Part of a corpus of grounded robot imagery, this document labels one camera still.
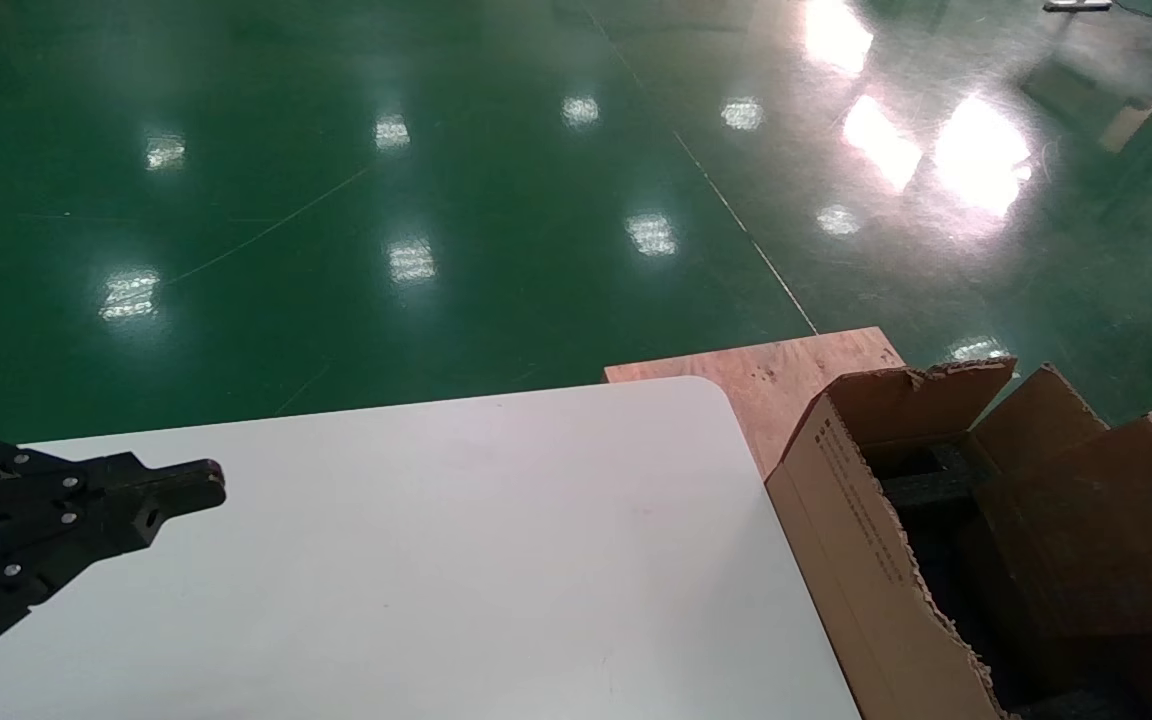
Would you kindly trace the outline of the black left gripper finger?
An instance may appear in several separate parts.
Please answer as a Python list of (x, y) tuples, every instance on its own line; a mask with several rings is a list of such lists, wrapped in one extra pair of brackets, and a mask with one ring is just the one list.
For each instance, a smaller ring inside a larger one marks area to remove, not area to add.
[(156, 501), (174, 516), (214, 509), (227, 498), (223, 470), (210, 458), (147, 468), (131, 454), (68, 460), (0, 441), (0, 521), (46, 507), (94, 509), (99, 501)]
[(215, 509), (221, 488), (100, 492), (0, 526), (0, 637), (96, 562), (146, 550), (168, 520)]

